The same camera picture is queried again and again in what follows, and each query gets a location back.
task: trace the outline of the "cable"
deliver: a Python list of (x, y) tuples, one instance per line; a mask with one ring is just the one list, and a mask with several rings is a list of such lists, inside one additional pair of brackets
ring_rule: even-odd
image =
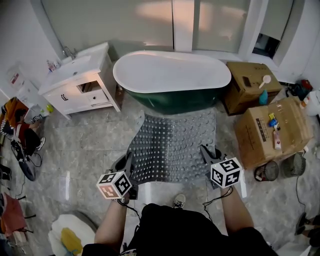
[(33, 163), (33, 165), (34, 165), (35, 167), (41, 167), (41, 165), (42, 165), (42, 157), (41, 157), (41, 155), (39, 155), (38, 153), (35, 153), (35, 152), (34, 152), (33, 154), (37, 154), (37, 155), (40, 157), (40, 165), (39, 165), (39, 166), (35, 165), (35, 163), (32, 162), (31, 158), (29, 157), (30, 162)]
[(122, 206), (124, 206), (124, 207), (127, 207), (128, 209), (130, 209), (130, 210), (134, 211), (134, 212), (136, 213), (136, 215), (138, 215), (138, 218), (139, 218), (139, 221), (140, 221), (139, 213), (137, 212), (137, 210), (136, 210), (135, 208), (132, 208), (132, 207), (130, 207), (130, 206), (128, 206), (128, 205), (126, 205), (126, 204), (124, 204), (124, 203), (120, 202), (118, 199), (117, 199), (116, 201), (117, 201), (120, 205), (122, 205)]
[(306, 212), (306, 205), (303, 202), (300, 202), (299, 195), (298, 195), (298, 179), (299, 179), (299, 176), (296, 178), (296, 184), (295, 184), (296, 198), (298, 199), (298, 202), (301, 205), (303, 205), (303, 207), (304, 207), (303, 212), (305, 213)]
[(16, 194), (15, 195), (15, 199), (17, 199), (17, 197), (21, 196), (22, 195), (22, 191), (24, 190), (24, 184), (26, 183), (26, 176), (23, 175), (23, 184), (21, 186), (21, 193), (20, 194)]
[(234, 189), (233, 189), (233, 187), (231, 186), (231, 187), (229, 187), (228, 191), (227, 191), (224, 195), (219, 196), (219, 197), (217, 197), (217, 198), (214, 198), (214, 199), (212, 199), (212, 200), (210, 200), (210, 201), (208, 201), (208, 202), (204, 202), (204, 203), (202, 204), (202, 205), (204, 206), (204, 211), (208, 214), (209, 220), (210, 220), (212, 223), (213, 223), (213, 220), (212, 220), (209, 212), (207, 211), (207, 206), (209, 206), (209, 205), (210, 205), (213, 201), (215, 201), (215, 200), (218, 200), (218, 199), (221, 199), (221, 198), (226, 198), (227, 196), (230, 196), (233, 191), (234, 191)]

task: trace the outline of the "faucet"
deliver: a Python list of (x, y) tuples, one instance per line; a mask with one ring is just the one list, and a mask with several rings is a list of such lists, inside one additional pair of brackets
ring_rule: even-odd
[(63, 47), (62, 52), (63, 52), (63, 55), (65, 55), (66, 57), (71, 57), (72, 60), (74, 60), (77, 55), (76, 49), (74, 49), (74, 53), (72, 53), (67, 46)]

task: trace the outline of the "cardboard box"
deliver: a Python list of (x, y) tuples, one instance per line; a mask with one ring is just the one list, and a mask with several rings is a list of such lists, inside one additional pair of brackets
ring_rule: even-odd
[[(281, 150), (275, 149), (274, 129), (268, 126), (271, 113), (279, 123)], [(295, 97), (249, 108), (235, 124), (234, 130), (245, 169), (301, 151), (313, 137), (312, 128)]]
[[(229, 114), (242, 114), (248, 108), (259, 106), (259, 96), (264, 90), (268, 93), (269, 104), (282, 89), (265, 64), (229, 61), (226, 65), (232, 75), (224, 96), (224, 105)], [(271, 76), (271, 82), (259, 89), (265, 75)]]

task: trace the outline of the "drawer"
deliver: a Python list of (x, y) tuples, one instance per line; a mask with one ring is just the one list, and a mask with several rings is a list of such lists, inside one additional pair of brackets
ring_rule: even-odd
[(102, 89), (90, 92), (89, 95), (86, 95), (86, 98), (89, 100), (91, 105), (103, 104), (103, 103), (109, 102), (109, 99), (107, 98), (107, 96), (105, 95)]

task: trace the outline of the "bucket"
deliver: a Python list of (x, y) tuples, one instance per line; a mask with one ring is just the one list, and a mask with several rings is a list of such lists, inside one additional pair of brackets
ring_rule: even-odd
[(283, 160), (280, 167), (284, 176), (290, 178), (304, 174), (306, 170), (306, 159), (302, 155), (302, 152), (298, 152)]
[(279, 175), (279, 166), (275, 161), (269, 161), (254, 171), (254, 178), (257, 182), (272, 182)]

